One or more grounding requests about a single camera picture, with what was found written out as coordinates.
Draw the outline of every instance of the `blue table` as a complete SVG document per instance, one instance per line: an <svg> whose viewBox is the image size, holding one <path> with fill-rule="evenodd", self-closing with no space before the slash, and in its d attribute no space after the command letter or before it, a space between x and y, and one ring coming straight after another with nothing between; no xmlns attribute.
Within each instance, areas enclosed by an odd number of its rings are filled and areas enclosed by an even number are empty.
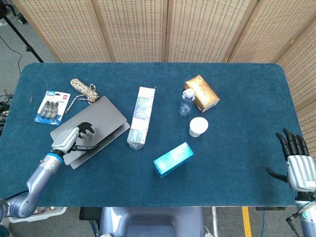
<svg viewBox="0 0 316 237"><path fill-rule="evenodd" d="M203 114L194 106L188 117L181 117L183 84L198 74L221 101ZM70 85L73 78L95 84L129 123L139 86L156 86L147 141L144 148L132 150L125 132L78 169L63 165L40 205L294 205L295 192L264 169L286 173L275 132L286 127L301 133L284 72L276 64L30 64L20 77L0 140L1 198L24 190L50 150L49 133L56 126L34 122L34 117L47 90L71 93L70 100L78 95ZM62 123L87 106L75 102ZM197 116L208 120L209 129L193 138L189 123ZM195 154L160 179L153 160L183 142Z"/></svg>

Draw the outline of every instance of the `blue box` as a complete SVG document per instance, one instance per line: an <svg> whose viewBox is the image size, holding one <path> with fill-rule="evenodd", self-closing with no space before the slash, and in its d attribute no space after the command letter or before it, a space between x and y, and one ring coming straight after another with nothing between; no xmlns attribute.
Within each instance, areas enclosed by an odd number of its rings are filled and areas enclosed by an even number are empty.
<svg viewBox="0 0 316 237"><path fill-rule="evenodd" d="M189 157L193 155L193 151L188 143L182 143L175 149L167 152L163 156L154 160L154 166L157 174L162 178L181 164L187 162Z"/></svg>

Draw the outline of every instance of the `white cup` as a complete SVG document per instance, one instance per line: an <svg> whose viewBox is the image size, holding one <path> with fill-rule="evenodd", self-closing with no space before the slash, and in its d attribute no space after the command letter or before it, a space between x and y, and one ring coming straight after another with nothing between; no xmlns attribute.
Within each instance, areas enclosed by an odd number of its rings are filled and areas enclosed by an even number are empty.
<svg viewBox="0 0 316 237"><path fill-rule="evenodd" d="M208 121L202 117L196 117L190 122L189 133L193 137L199 137L208 128Z"/></svg>

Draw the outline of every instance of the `gray laptop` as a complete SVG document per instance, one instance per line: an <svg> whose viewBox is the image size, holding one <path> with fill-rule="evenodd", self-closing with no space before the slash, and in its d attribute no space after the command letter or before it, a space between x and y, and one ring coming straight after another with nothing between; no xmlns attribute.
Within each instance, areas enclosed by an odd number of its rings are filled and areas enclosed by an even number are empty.
<svg viewBox="0 0 316 237"><path fill-rule="evenodd" d="M82 146L93 146L98 144L96 150L89 152L71 152L64 155L64 162L76 169L81 164L98 153L110 142L129 129L126 118L118 111L118 109L109 101L106 96L102 96L95 103L76 114L70 120L62 124L60 127L50 133L55 141L57 136L64 129L78 126L82 122L89 122L95 133L82 134L82 138L78 138L76 144Z"/></svg>

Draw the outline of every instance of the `gold box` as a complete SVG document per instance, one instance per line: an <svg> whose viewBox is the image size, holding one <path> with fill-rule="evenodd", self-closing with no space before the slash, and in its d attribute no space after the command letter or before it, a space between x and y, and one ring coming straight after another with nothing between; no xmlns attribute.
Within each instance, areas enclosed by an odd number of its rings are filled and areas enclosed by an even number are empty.
<svg viewBox="0 0 316 237"><path fill-rule="evenodd" d="M215 106L220 100L201 75L197 75L184 83L184 89L193 89L196 94L195 105L203 113Z"/></svg>

